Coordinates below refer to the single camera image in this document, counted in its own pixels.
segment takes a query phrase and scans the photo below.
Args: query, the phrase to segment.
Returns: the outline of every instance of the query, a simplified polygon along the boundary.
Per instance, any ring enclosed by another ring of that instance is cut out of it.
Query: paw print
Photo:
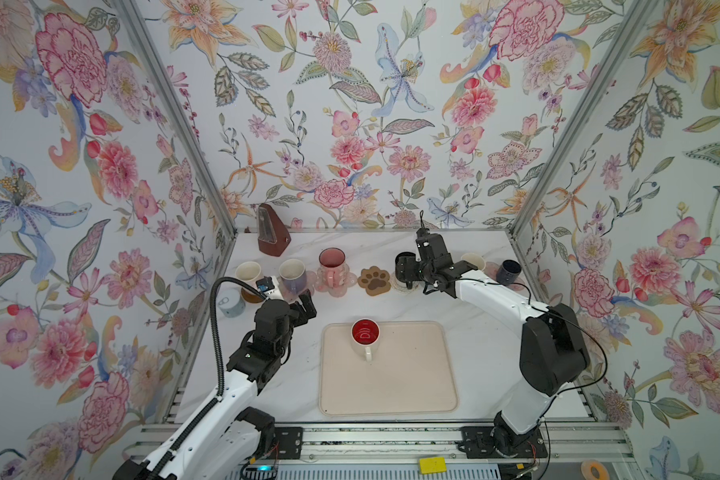
[[[389,283],[389,272],[381,270],[377,266],[363,269],[360,273],[358,284],[361,288],[364,288],[365,293],[370,296],[381,295],[382,293],[389,292],[389,289],[392,288],[392,284]]]

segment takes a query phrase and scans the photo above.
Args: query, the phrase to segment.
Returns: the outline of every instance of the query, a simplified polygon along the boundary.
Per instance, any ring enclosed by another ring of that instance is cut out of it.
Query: white marble table
[[[455,260],[467,252],[481,254],[487,261],[498,264],[514,258],[504,232],[440,233]],[[297,258],[307,265],[308,270],[314,270],[318,267],[318,255],[330,246],[344,250],[351,272],[355,274],[373,265],[394,274],[394,258],[400,252],[415,251],[414,239],[413,232],[294,233],[286,252],[280,257],[273,257],[259,252],[255,234],[240,234],[227,275],[234,274],[235,268],[248,260],[259,262],[264,275],[269,276],[276,275],[280,263],[288,258]],[[508,401],[508,394],[521,378],[519,339],[505,326],[490,321],[477,307],[444,293],[423,296],[421,288],[411,293],[401,293],[393,288],[371,297],[359,286],[354,286],[342,298],[316,293],[313,301],[317,318],[294,331],[291,359],[252,404],[273,415],[279,422],[392,419],[390,416],[325,416],[320,412],[320,342],[323,329],[330,323],[355,322],[368,317],[379,322],[432,320],[442,324],[451,354],[459,406],[450,413],[396,416],[395,419],[492,419]],[[257,308],[258,305],[249,304],[242,315],[232,319],[218,312],[225,362],[238,347],[243,335],[253,329],[253,314]],[[216,367],[208,328],[176,420],[186,420],[215,385]],[[548,418],[583,416],[586,416],[586,411],[576,391],[563,394],[547,414]]]

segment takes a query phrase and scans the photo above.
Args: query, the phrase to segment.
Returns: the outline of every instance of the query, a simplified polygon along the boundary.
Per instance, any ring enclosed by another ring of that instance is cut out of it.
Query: floral wallpaper
[[[111,478],[173,392],[228,237],[163,111],[106,0],[0,0],[0,480]]]
[[[240,226],[506,227],[626,0],[152,0]]]
[[[628,57],[520,245],[646,477],[720,480],[720,0],[659,3]]]

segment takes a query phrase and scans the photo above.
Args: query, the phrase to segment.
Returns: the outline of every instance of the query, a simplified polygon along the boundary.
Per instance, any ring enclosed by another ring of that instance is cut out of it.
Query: starfish-shaped orange flower
[[[579,231],[581,231],[581,228],[579,227],[579,219],[576,217],[576,204],[583,205],[585,208],[586,208],[586,204],[583,201],[579,200],[579,198],[576,196],[576,194],[579,193],[579,190],[584,188],[586,181],[590,178],[590,176],[592,175],[592,172],[594,172],[594,171],[595,171],[595,166],[593,165],[592,170],[590,170],[589,174],[586,176],[584,181],[581,182],[581,184],[579,184],[579,186],[576,187],[574,189],[574,191],[572,191],[572,192],[569,192],[565,188],[561,188],[561,187],[557,187],[554,190],[552,190],[551,192],[549,192],[547,195],[552,195],[553,193],[557,192],[557,199],[560,200],[562,203],[560,203],[559,205],[556,205],[556,206],[552,206],[551,207],[552,210],[558,208],[558,211],[556,211],[553,214],[549,214],[547,216],[560,215],[566,210],[568,205],[570,205],[570,209],[574,213],[574,223],[576,223],[576,228]]]
[[[230,175],[229,181],[226,182],[226,185],[224,187],[229,187],[232,180],[235,179],[236,175],[240,175],[241,177],[244,177],[245,175],[248,175],[248,184],[253,181],[253,188],[251,188],[250,193],[248,193],[248,196],[250,197],[251,194],[253,194],[253,191],[256,189],[256,172],[259,172],[260,174],[269,175],[270,177],[275,178],[282,178],[280,175],[275,175],[271,172],[268,172],[262,168],[263,165],[270,164],[271,161],[261,162],[260,164],[254,164],[253,163],[253,153],[251,153],[251,147],[248,145],[248,140],[243,136],[242,138],[246,142],[246,150],[248,150],[248,164],[243,167],[239,168],[235,171],[233,171]]]

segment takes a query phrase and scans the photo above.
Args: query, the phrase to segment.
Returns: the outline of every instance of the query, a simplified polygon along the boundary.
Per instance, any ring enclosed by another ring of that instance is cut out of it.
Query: yellow sponge
[[[428,473],[443,473],[447,470],[445,467],[445,458],[442,457],[422,458],[418,461],[418,464],[422,470],[422,475],[427,475]]]

